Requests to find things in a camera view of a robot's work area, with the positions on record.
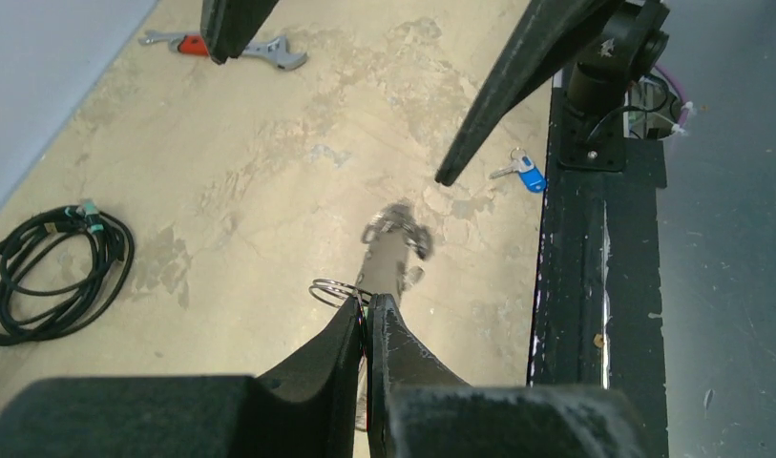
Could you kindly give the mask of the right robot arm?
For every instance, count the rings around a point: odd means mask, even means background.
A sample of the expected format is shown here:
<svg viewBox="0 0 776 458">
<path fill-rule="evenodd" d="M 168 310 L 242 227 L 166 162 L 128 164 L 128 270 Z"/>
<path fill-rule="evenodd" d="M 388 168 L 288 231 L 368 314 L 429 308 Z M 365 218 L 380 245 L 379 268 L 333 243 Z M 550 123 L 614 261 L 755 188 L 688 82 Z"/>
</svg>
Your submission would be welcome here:
<svg viewBox="0 0 776 458">
<path fill-rule="evenodd" d="M 619 172 L 619 124 L 633 112 L 625 94 L 649 75 L 666 48 L 661 1 L 532 1 L 475 97 L 435 176 L 455 183 L 512 108 L 558 73 L 567 75 L 568 169 Z"/>
</svg>

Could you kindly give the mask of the large metal keyring with keys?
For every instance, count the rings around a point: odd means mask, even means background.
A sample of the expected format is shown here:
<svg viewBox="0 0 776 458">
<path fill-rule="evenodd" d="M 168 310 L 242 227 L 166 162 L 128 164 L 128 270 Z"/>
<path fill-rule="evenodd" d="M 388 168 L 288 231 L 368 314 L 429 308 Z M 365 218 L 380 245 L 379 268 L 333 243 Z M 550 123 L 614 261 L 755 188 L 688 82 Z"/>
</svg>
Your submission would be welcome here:
<svg viewBox="0 0 776 458">
<path fill-rule="evenodd" d="M 433 254 L 431 231 L 417 221 L 406 199 L 377 212 L 365 225 L 360 242 L 365 253 L 355 280 L 316 279 L 308 286 L 314 299 L 334 308 L 354 298 L 367 309 L 373 296 L 385 294 L 399 302 L 423 278 L 423 269 L 411 261 L 425 261 Z"/>
</svg>

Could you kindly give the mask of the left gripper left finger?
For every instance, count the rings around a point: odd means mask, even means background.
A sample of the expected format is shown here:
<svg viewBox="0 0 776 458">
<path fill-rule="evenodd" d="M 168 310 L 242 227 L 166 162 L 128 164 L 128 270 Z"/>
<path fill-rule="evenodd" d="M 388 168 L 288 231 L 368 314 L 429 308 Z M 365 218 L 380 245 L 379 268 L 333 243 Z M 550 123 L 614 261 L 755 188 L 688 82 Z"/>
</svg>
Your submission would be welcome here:
<svg viewBox="0 0 776 458">
<path fill-rule="evenodd" d="M 0 457 L 349 457 L 363 324 L 347 300 L 259 377 L 33 383 L 0 414 Z"/>
</svg>

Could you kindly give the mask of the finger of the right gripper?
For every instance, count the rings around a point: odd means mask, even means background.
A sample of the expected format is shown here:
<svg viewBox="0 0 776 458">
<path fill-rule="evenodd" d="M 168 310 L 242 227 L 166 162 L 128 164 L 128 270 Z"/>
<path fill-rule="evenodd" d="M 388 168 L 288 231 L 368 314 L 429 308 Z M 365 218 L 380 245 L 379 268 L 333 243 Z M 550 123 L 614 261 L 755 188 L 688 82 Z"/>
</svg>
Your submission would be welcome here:
<svg viewBox="0 0 776 458">
<path fill-rule="evenodd" d="M 237 58 L 275 9 L 278 0 L 203 0 L 199 34 L 209 57 L 222 65 Z"/>
<path fill-rule="evenodd" d="M 453 185 L 505 114 L 600 37 L 621 5 L 615 0 L 530 2 L 454 136 L 435 181 Z"/>
</svg>

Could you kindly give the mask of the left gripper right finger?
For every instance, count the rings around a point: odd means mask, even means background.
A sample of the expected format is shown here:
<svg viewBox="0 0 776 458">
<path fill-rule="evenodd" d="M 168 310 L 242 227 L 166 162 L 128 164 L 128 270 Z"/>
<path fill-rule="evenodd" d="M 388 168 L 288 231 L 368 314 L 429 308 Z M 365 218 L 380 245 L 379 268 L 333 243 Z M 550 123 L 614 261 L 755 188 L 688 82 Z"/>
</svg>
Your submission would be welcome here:
<svg viewBox="0 0 776 458">
<path fill-rule="evenodd" d="M 594 385 L 472 386 L 406 326 L 394 298 L 367 317 L 373 457 L 650 457 L 627 398 Z"/>
</svg>

